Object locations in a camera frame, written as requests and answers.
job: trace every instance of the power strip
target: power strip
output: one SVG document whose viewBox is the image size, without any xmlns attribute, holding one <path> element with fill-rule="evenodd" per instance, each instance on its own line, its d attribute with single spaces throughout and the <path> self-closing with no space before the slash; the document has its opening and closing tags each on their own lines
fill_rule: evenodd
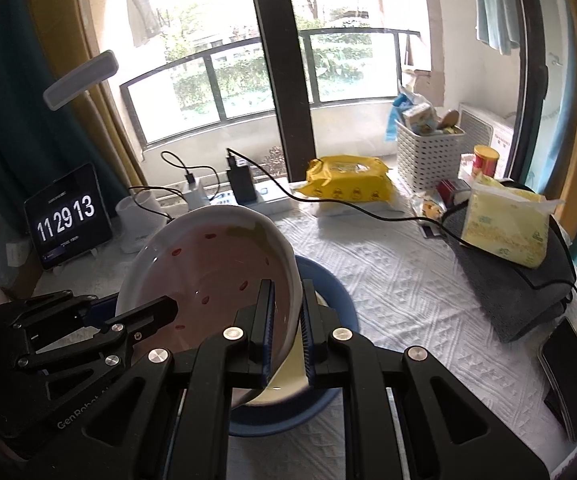
<svg viewBox="0 0 577 480">
<path fill-rule="evenodd" d="M 278 184 L 291 192 L 289 187 L 289 180 L 286 177 L 277 178 Z M 278 189 L 277 184 L 271 180 L 266 180 L 265 182 L 258 182 L 254 184 L 255 192 L 257 194 L 257 202 L 246 204 L 246 207 L 262 213 L 263 215 L 272 215 L 277 213 L 282 213 L 284 211 L 289 211 L 293 209 L 294 200 L 287 197 L 281 189 Z M 235 200 L 235 195 L 232 191 L 225 191 L 219 193 L 213 200 L 210 201 L 211 205 L 217 204 L 230 204 L 237 205 Z"/>
</svg>

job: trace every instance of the white plastic basket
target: white plastic basket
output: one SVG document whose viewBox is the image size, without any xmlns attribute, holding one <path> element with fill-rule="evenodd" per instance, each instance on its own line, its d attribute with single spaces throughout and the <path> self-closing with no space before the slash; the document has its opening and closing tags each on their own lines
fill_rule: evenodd
<svg viewBox="0 0 577 480">
<path fill-rule="evenodd" d="M 457 178 L 463 138 L 464 133 L 419 136 L 397 123 L 397 171 L 411 192 Z"/>
</svg>

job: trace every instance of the hanging towel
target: hanging towel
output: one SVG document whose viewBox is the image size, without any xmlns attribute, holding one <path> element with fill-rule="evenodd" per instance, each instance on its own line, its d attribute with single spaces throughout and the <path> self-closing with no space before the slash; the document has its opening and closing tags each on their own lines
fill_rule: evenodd
<svg viewBox="0 0 577 480">
<path fill-rule="evenodd" d="M 160 33 L 160 23 L 151 8 L 150 0 L 126 0 L 126 8 L 128 25 L 136 47 L 148 43 L 148 40 Z"/>
<path fill-rule="evenodd" d="M 475 0 L 477 39 L 500 54 L 510 56 L 520 47 L 520 28 L 515 0 Z"/>
</svg>

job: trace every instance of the digital clock display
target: digital clock display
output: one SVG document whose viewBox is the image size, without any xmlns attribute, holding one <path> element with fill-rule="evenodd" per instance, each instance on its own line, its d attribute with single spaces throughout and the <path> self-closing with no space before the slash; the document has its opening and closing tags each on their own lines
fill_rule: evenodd
<svg viewBox="0 0 577 480">
<path fill-rule="evenodd" d="M 24 209 L 45 269 L 112 237 L 92 164 L 85 164 L 29 198 Z"/>
<path fill-rule="evenodd" d="M 46 243 L 56 234 L 75 228 L 78 222 L 84 222 L 94 216 L 95 206 L 92 204 L 91 196 L 83 195 L 73 202 L 71 208 L 64 206 L 62 210 L 55 211 L 52 222 L 49 218 L 40 220 L 38 222 L 38 235 L 41 237 L 42 243 Z"/>
</svg>

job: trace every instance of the black charger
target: black charger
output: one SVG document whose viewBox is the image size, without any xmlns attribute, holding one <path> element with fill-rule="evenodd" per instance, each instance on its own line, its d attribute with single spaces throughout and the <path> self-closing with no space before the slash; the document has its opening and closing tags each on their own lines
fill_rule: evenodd
<svg viewBox="0 0 577 480">
<path fill-rule="evenodd" d="M 226 177 L 231 183 L 235 201 L 240 205 L 257 202 L 257 192 L 252 182 L 251 168 L 247 164 L 238 166 L 235 157 L 230 152 L 226 161 L 228 163 Z"/>
</svg>

